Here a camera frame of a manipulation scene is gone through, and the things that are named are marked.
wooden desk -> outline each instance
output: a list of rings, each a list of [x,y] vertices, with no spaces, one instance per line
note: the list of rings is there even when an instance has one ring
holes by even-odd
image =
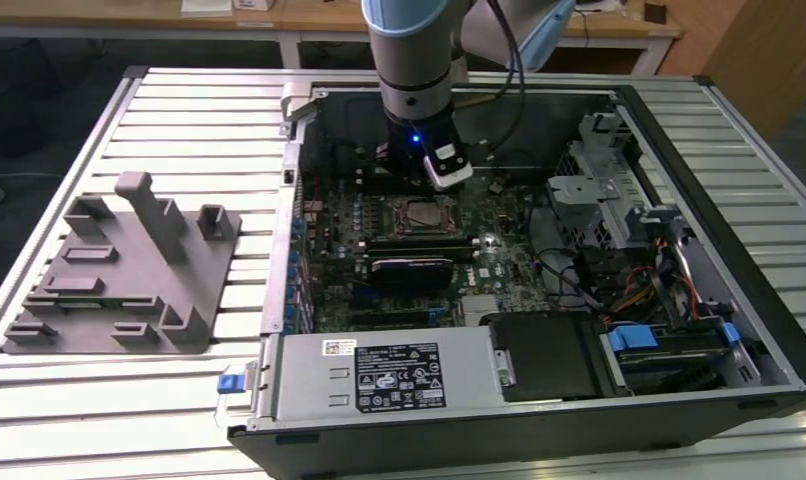
[[[641,18],[643,0],[627,13],[572,18],[560,47],[641,50],[633,74],[651,75],[681,30]],[[302,41],[366,42],[358,0],[278,0],[269,12],[181,18],[180,0],[1,0],[0,36],[276,41],[284,68],[300,68]]]

slotted metal surface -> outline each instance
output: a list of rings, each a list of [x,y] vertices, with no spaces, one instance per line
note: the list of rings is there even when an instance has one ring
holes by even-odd
[[[0,478],[266,478],[216,424],[216,375],[257,354],[276,185],[284,152],[278,97],[289,81],[362,82],[365,72],[152,69],[125,80],[67,180],[102,194],[117,174],[146,170],[180,208],[221,203],[242,229],[216,319],[194,356],[9,356],[0,353]],[[500,75],[472,81],[500,83]],[[533,76],[535,83],[632,84],[806,329],[806,191],[712,90],[689,79]],[[665,200],[663,182],[649,171]],[[61,202],[51,207],[62,210]],[[49,221],[0,291],[0,337],[67,232]],[[248,398],[230,398],[232,415]],[[806,478],[806,412],[725,432],[693,447],[477,466],[382,478]]]

black cable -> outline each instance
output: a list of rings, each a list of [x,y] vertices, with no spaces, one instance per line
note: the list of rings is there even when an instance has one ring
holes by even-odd
[[[518,51],[518,45],[514,41],[514,35],[512,34],[509,22],[506,21],[506,16],[504,15],[504,11],[500,8],[497,0],[485,0],[485,2],[488,3],[492,13],[494,14],[494,18],[497,19],[500,29],[504,33],[504,36],[506,37],[506,44],[509,45],[512,55],[509,57],[509,69],[518,71],[518,110],[516,112],[514,119],[512,120],[512,123],[509,124],[509,128],[506,129],[505,133],[490,145],[489,151],[490,153],[493,153],[501,147],[501,145],[506,143],[506,140],[509,140],[509,137],[512,137],[512,134],[514,133],[518,124],[521,123],[521,117],[524,113],[524,65],[521,63],[521,53]]]
[[[512,79],[514,78],[514,69],[510,68],[509,71],[506,72],[506,79],[504,80],[504,84],[500,86],[500,90],[497,90],[497,93],[494,94],[494,98],[492,99],[492,101],[497,100],[500,97],[504,96],[504,94],[506,93],[506,90],[509,90],[509,86],[512,85]]]
[[[563,278],[565,278],[565,272],[568,270],[573,270],[573,269],[575,269],[575,265],[568,265],[568,266],[563,267],[563,270],[560,270],[560,278],[559,278],[559,282],[557,282],[557,293],[549,293],[548,294],[549,297],[557,297],[557,298],[577,297],[577,294],[575,294],[575,293],[563,293],[563,283],[564,283]],[[564,305],[560,304],[560,300],[557,300],[557,306],[564,307]]]
[[[604,308],[604,305],[601,305],[601,303],[595,298],[592,298],[587,291],[580,288],[580,285],[577,285],[577,283],[571,278],[561,274],[556,268],[553,268],[551,265],[548,265],[547,262],[541,260],[540,253],[536,253],[536,259],[539,260],[539,265],[541,265],[541,268],[544,268],[548,273],[551,273],[551,275],[557,277],[557,279],[563,280],[563,282],[572,288],[572,290],[575,290],[575,293],[577,293],[577,296],[592,310],[600,313],[612,313]]]
[[[577,255],[577,253],[575,252],[575,250],[572,250],[571,248],[543,248],[537,253],[536,253],[536,258],[541,258],[543,253],[548,253],[548,252],[555,252],[559,253],[560,255],[563,255],[564,257],[568,258],[575,258],[575,255]]]
[[[587,28],[587,14],[583,12],[583,10],[575,10],[577,13],[580,13],[580,17],[583,18],[583,24],[584,24],[584,48],[587,48],[589,46],[589,29]]]

white label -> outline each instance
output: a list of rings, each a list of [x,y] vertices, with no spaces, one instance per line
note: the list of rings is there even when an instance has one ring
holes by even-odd
[[[322,340],[322,356],[337,357],[354,355],[354,339]]]
[[[269,22],[237,22],[237,27],[240,27],[240,28],[272,28],[272,23],[269,23]]]
[[[442,390],[422,390],[421,398],[441,398],[444,396]]]
[[[453,144],[448,143],[441,148],[434,151],[434,156],[441,160],[446,160],[453,155],[456,155],[456,149],[453,148]]]
[[[266,11],[272,8],[274,0],[233,0],[233,6],[246,10]]]

floor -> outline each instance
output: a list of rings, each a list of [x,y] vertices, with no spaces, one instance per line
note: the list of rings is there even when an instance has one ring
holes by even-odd
[[[38,173],[54,176],[1,176],[6,199],[0,204],[0,282],[17,257],[41,212],[73,163],[121,73],[128,65],[181,67],[280,68],[272,43],[145,42],[82,40],[42,42],[63,85],[62,92],[33,109],[49,135],[47,145],[14,159],[0,158],[0,175]],[[362,44],[305,44],[306,68],[369,68],[369,50]],[[806,106],[772,143],[780,157],[806,184]]]

